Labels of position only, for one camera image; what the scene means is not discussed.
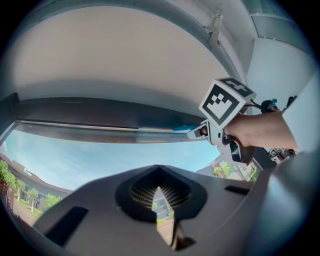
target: house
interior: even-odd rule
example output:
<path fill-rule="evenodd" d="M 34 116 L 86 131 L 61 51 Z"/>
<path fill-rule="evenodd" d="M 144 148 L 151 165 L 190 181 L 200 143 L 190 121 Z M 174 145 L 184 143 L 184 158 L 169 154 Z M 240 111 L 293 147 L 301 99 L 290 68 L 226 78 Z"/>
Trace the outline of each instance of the house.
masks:
<path fill-rule="evenodd" d="M 38 210 L 42 210 L 47 194 L 54 195 L 55 197 L 65 198 L 73 191 L 62 187 L 54 186 L 46 183 L 34 173 L 26 170 L 26 168 L 17 161 L 11 161 L 7 156 L 0 153 L 0 160 L 5 161 L 8 164 L 8 171 L 25 183 L 25 189 L 20 192 L 20 197 L 23 200 L 27 200 L 27 192 L 30 189 L 36 189 L 38 191 L 38 197 L 34 199 L 34 207 Z"/>

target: white wall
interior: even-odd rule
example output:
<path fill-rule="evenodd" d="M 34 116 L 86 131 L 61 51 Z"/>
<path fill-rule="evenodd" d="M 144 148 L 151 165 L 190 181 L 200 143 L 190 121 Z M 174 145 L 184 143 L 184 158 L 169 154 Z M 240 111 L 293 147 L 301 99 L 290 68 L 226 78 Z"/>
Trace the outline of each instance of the white wall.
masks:
<path fill-rule="evenodd" d="M 317 62 L 306 52 L 290 44 L 265 38 L 254 42 L 247 74 L 248 86 L 257 93 L 255 101 L 277 99 L 280 109 L 290 96 L 298 95 L 315 74 Z M 253 114 L 260 114 L 257 108 Z"/>
<path fill-rule="evenodd" d="M 116 6 L 75 9 L 40 22 L 0 65 L 3 96 L 105 98 L 200 116 L 213 79 L 228 76 L 181 27 Z"/>

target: gray plastic panel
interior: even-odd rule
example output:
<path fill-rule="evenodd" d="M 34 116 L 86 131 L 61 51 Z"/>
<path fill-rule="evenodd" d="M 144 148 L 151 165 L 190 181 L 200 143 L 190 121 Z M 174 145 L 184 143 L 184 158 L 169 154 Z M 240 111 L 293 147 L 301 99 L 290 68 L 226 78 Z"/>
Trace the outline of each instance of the gray plastic panel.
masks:
<path fill-rule="evenodd" d="M 73 206 L 81 206 L 88 209 L 88 213 L 65 246 L 68 252 L 76 255 L 106 255 L 106 252 L 115 256 L 132 253 L 146 256 L 196 255 L 208 252 L 231 255 L 242 251 L 246 234 L 252 228 L 263 200 L 268 172 L 261 173 L 254 189 L 245 196 L 225 190 L 225 187 L 250 189 L 253 183 L 208 177 L 170 167 L 198 182 L 208 194 L 207 202 L 197 217 L 180 222 L 184 235 L 194 239 L 195 244 L 177 252 L 160 237 L 156 223 L 131 219 L 115 201 L 118 185 L 148 168 L 130 170 L 82 186 L 44 213 L 34 227 L 46 234 Z"/>

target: black and white marker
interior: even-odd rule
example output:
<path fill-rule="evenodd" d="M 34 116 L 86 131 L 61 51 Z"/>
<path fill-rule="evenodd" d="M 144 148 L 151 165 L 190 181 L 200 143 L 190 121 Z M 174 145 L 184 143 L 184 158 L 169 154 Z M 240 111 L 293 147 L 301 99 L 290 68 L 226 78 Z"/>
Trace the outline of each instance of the black and white marker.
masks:
<path fill-rule="evenodd" d="M 212 82 L 199 109 L 220 131 L 256 94 L 232 77 Z"/>

